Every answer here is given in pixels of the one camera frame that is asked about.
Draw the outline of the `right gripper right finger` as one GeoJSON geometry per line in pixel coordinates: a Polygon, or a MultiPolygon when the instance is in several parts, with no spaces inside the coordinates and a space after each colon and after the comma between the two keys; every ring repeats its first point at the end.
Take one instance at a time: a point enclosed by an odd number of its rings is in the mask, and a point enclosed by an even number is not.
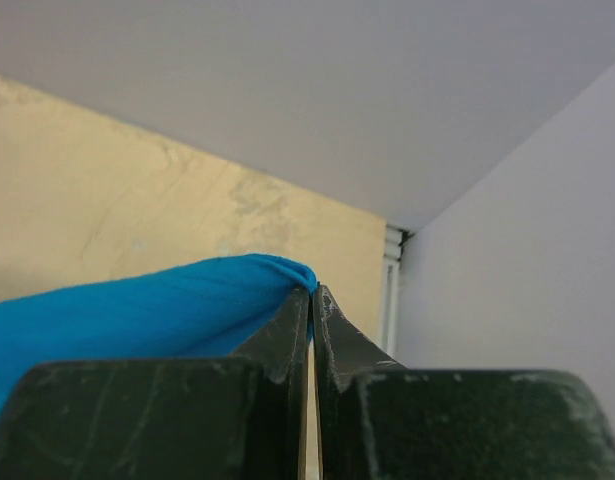
{"type": "Polygon", "coordinates": [[[408,369],[312,298],[325,479],[615,479],[588,386],[558,370],[408,369]]]}

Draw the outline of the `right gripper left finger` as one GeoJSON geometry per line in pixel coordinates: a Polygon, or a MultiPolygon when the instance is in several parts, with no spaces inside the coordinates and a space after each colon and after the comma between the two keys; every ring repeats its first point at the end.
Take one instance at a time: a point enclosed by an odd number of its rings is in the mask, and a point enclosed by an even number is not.
{"type": "Polygon", "coordinates": [[[49,363],[0,413],[0,479],[301,479],[309,292],[222,358],[49,363]]]}

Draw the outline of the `blue garment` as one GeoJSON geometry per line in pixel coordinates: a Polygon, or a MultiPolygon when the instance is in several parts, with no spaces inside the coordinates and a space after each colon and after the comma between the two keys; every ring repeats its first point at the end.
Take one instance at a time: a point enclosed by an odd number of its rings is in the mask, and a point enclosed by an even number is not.
{"type": "Polygon", "coordinates": [[[246,254],[0,301],[0,411],[44,362],[227,355],[296,286],[315,292],[314,271],[246,254]]]}

